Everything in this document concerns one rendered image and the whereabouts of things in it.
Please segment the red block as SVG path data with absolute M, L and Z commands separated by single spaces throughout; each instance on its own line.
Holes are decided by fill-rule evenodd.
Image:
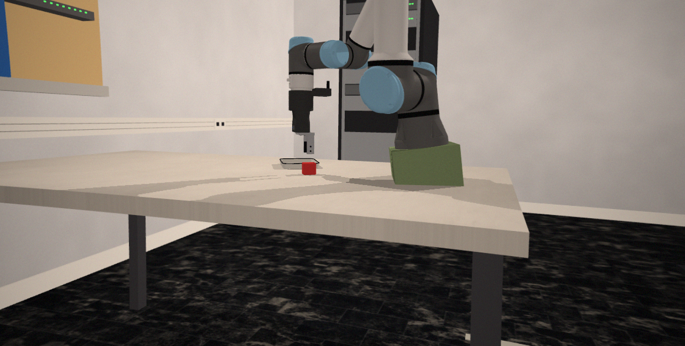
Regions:
M 302 174 L 304 174 L 304 175 L 316 175 L 316 163 L 315 162 L 302 163 Z

